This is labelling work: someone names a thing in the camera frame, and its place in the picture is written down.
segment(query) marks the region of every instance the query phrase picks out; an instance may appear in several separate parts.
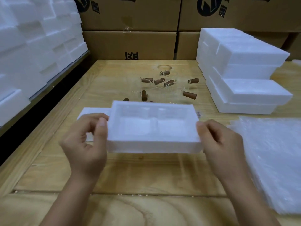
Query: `wooden table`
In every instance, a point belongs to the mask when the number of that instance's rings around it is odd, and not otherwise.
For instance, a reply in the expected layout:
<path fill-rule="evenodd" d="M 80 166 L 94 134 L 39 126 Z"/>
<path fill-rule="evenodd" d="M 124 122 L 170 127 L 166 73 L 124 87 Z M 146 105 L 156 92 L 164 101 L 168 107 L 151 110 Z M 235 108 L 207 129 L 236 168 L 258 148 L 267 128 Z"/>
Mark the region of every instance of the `wooden table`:
<path fill-rule="evenodd" d="M 200 79 L 191 90 L 198 94 L 191 103 L 202 113 L 201 120 L 227 125 L 238 118 L 217 111 L 196 61 L 99 60 L 0 167 L 1 225 L 41 222 L 70 175 L 58 140 L 84 107 L 111 107 L 113 100 L 126 97 L 125 77 L 157 78 L 167 69 L 183 78 Z M 252 117 L 300 117 L 301 67 L 286 62 L 272 79 L 294 94 L 292 100 L 272 115 Z M 301 224 L 301 216 L 278 219 L 283 225 Z M 203 153 L 108 154 L 85 221 L 88 225 L 237 225 L 233 207 Z"/>

